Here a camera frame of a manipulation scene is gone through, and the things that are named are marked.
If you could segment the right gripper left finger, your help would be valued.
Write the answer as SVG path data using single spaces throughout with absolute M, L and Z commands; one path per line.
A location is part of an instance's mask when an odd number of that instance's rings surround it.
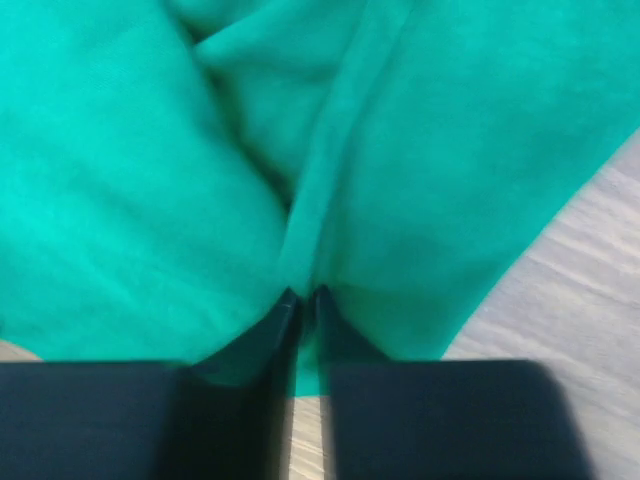
M 280 479 L 300 300 L 203 361 L 5 362 L 5 479 Z

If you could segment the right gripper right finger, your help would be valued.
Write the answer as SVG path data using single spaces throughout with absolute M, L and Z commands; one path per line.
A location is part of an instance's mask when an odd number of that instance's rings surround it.
M 526 359 L 395 361 L 313 296 L 331 479 L 592 479 L 567 395 Z

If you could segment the green t-shirt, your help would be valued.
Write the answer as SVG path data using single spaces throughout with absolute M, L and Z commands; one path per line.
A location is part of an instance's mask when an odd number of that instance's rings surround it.
M 635 1 L 5 1 L 1 336 L 197 362 L 325 284 L 435 358 L 638 126 Z

